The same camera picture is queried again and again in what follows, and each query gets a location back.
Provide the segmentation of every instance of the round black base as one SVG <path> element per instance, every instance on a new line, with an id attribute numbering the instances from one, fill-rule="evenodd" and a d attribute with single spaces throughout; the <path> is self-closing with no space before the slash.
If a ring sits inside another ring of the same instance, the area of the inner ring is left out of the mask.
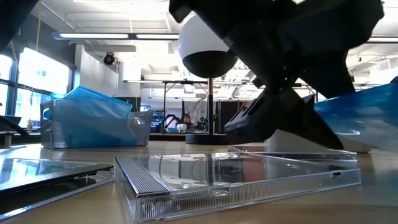
<path id="1" fill-rule="evenodd" d="M 228 145 L 226 134 L 186 134 L 185 143 L 199 145 Z"/>

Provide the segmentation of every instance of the metal pole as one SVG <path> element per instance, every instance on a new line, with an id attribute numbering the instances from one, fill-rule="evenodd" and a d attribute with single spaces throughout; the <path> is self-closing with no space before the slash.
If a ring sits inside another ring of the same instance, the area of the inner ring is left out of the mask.
<path id="1" fill-rule="evenodd" d="M 209 78 L 207 82 L 208 94 L 207 94 L 207 117 L 208 117 L 208 129 L 209 135 L 214 134 L 214 117 L 213 117 L 213 78 Z"/>
<path id="2" fill-rule="evenodd" d="M 166 85 L 167 85 L 167 82 L 164 83 L 163 121 L 164 121 L 164 119 L 166 118 L 166 93 L 167 93 Z M 164 132 L 165 132 L 164 122 L 163 122 L 162 132 L 163 132 L 163 135 L 164 135 Z"/>

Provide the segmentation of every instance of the cd jewel case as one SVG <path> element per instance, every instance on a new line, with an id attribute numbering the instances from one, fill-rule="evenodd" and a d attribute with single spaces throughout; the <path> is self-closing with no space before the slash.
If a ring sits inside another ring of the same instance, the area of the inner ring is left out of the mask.
<path id="1" fill-rule="evenodd" d="M 327 162 L 328 164 L 357 167 L 358 160 L 355 152 L 333 150 L 333 149 L 306 149 L 298 151 L 292 148 L 272 150 L 267 146 L 228 146 L 229 152 L 255 153 L 264 156 L 274 156 L 300 161 Z"/>
<path id="2" fill-rule="evenodd" d="M 113 180 L 113 166 L 0 158 L 0 220 Z"/>
<path id="3" fill-rule="evenodd" d="M 359 169 L 245 152 L 120 156 L 115 183 L 131 221 L 252 205 L 361 183 Z"/>

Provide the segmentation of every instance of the spherical camera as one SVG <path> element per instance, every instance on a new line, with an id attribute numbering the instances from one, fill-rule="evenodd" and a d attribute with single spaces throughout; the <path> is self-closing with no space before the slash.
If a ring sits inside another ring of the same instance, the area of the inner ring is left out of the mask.
<path id="1" fill-rule="evenodd" d="M 113 55 L 114 53 L 112 52 L 106 53 L 106 56 L 104 57 L 105 65 L 114 65 L 116 63 L 116 59 Z"/>
<path id="2" fill-rule="evenodd" d="M 182 27 L 178 52 L 188 71 L 201 78 L 224 75 L 238 59 L 198 16 Z"/>

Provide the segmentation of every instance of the wall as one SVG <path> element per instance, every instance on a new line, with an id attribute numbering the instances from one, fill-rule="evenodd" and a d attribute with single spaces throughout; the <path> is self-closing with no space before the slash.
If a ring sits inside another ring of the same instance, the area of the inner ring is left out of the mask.
<path id="1" fill-rule="evenodd" d="M 124 83 L 123 80 L 140 80 L 141 67 L 135 66 L 133 62 L 119 64 L 118 92 L 119 97 L 139 97 L 139 83 Z"/>
<path id="2" fill-rule="evenodd" d="M 80 79 L 75 79 L 79 81 L 75 86 L 85 86 L 108 96 L 117 95 L 119 75 L 88 54 L 82 45 L 76 46 L 75 65 Z"/>

